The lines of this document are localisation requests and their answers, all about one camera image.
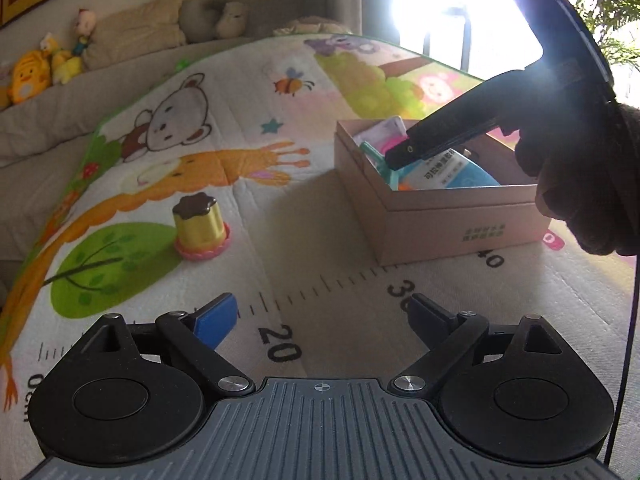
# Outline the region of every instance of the play mat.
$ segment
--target play mat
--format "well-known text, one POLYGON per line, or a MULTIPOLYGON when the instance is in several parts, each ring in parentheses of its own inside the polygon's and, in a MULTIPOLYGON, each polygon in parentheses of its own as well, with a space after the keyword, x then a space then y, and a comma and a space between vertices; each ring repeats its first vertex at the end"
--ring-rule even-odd
MULTIPOLYGON (((0 317, 0 478, 41 460, 26 406, 99 316, 152 322, 222 292, 239 313, 218 351, 258 383, 386 383, 425 351, 402 309, 422 292, 498 323, 542 314, 615 398, 631 259, 589 256, 554 221, 540 243, 379 267, 333 170, 337 120, 422 118, 478 83, 357 36, 269 38, 188 66, 104 121, 0 317), (232 241, 189 262, 173 247, 172 208, 201 190, 232 241)), ((638 370, 636 351, 612 461, 623 478, 640 474, 638 370)))

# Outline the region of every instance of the gloved hand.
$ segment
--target gloved hand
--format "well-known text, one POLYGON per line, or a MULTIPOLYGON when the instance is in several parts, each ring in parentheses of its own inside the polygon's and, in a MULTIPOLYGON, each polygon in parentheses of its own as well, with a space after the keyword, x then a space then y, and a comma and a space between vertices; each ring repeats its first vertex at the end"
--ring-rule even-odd
POLYGON ((630 136, 622 146, 612 132, 587 138, 588 128, 559 116, 538 118, 521 128, 515 150, 524 172, 538 178, 540 212, 566 221, 591 254, 640 250, 640 110, 620 108, 630 136))

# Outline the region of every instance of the open box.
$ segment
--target open box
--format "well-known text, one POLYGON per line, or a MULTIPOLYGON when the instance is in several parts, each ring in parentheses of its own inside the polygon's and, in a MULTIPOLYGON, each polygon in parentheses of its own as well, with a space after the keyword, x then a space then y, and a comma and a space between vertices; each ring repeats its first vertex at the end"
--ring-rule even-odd
POLYGON ((551 220, 537 210, 535 180, 509 147, 489 135, 464 145, 501 186, 392 191, 353 140, 377 122, 338 122, 335 168, 381 266, 542 240, 551 220))

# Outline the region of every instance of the printed giraffe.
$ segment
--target printed giraffe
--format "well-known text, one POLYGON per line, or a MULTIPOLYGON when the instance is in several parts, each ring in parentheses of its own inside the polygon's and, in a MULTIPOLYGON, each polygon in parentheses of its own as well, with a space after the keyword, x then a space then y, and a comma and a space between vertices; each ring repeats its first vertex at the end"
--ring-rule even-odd
POLYGON ((172 166, 170 173, 156 183, 139 192, 122 193, 95 205, 62 231, 18 277, 0 315, 0 368, 4 367, 7 374, 4 410, 8 410, 18 399, 11 350, 31 313, 49 267, 63 244, 78 240, 87 229, 107 222, 118 211, 133 211, 149 200, 164 200, 177 192, 193 193, 207 186, 231 186, 241 177, 265 186, 284 186, 290 181, 290 176, 283 171, 272 170, 273 166, 309 166, 308 160, 279 160, 281 155, 309 153, 306 148, 275 151, 292 144, 277 142, 256 150, 221 150, 183 156, 172 166))

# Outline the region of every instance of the metal screw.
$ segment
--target metal screw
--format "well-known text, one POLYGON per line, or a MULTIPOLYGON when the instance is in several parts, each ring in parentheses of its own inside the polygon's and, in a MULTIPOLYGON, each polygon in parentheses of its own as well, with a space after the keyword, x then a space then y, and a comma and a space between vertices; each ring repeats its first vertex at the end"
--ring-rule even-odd
POLYGON ((249 387, 247 378, 231 375, 218 381, 218 387, 226 392, 242 392, 249 387))
POLYGON ((396 377, 394 385, 405 392, 417 392, 425 387, 424 379, 415 375, 401 375, 396 377))

